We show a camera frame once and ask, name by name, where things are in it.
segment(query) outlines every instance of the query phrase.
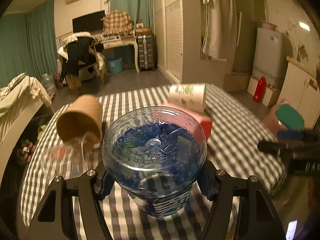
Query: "white box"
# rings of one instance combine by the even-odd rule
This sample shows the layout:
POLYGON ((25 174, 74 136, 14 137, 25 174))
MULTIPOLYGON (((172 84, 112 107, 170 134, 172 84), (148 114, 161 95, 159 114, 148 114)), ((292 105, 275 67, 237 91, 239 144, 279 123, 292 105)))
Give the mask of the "white box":
MULTIPOLYGON (((254 95, 254 92, 256 91, 257 84, 258 84, 258 80, 251 77, 247 91, 252 96, 254 95)), ((281 89, 266 87, 266 93, 264 94, 262 103, 265 106, 273 106, 278 101, 280 92, 281 92, 281 89)))

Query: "red bottle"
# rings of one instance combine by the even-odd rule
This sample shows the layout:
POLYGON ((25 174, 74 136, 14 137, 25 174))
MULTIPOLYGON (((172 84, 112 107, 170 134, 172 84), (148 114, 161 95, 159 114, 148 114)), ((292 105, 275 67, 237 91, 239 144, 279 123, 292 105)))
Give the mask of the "red bottle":
POLYGON ((253 101, 256 101, 257 103, 261 103, 263 100, 265 91, 266 91, 266 79, 265 77, 261 77, 258 81, 256 91, 254 92, 253 101))

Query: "blue basket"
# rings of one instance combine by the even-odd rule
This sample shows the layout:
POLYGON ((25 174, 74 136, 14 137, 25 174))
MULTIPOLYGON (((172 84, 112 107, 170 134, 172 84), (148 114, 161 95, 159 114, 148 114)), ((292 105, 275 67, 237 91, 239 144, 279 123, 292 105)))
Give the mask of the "blue basket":
POLYGON ((123 71, 122 59, 109 60, 109 69, 111 73, 119 73, 123 71))

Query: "television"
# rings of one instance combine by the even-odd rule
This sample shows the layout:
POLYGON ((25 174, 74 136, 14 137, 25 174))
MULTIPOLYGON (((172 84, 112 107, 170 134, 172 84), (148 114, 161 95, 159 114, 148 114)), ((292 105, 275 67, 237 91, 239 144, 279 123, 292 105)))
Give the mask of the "television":
POLYGON ((105 12, 99 11, 72 19, 73 33, 102 30, 103 21, 101 19, 104 16, 105 12))

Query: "striped tablecloth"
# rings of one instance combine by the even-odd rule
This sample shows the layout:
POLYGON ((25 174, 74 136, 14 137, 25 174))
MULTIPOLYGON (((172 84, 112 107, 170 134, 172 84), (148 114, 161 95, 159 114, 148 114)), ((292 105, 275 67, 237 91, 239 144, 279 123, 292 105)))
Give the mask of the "striped tablecloth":
MULTIPOLYGON (((166 101, 168 92, 169 86, 163 86, 100 97, 99 101, 103 105, 103 131, 129 111, 166 101)), ((20 204, 27 226, 50 184, 41 169, 41 155, 46 148, 61 143, 56 121, 67 108, 68 105, 63 106, 51 119, 28 167, 20 204)), ((244 179, 256 175, 268 192, 276 191, 285 172, 284 165, 279 158, 257 150, 259 140, 274 139, 271 132, 248 109, 214 85, 207 84, 205 109, 213 119, 208 139, 208 158, 215 167, 244 179)), ((96 166, 100 160, 101 153, 97 153, 93 165, 96 166)), ((237 197, 233 200, 229 226, 235 223, 238 201, 237 197)), ((127 192, 115 183, 111 194, 100 205, 114 239, 168 240, 199 239, 212 203, 201 195, 196 184, 183 212, 173 217, 156 219, 140 211, 127 192)), ((86 239, 77 197, 74 198, 74 214, 79 239, 86 239)))

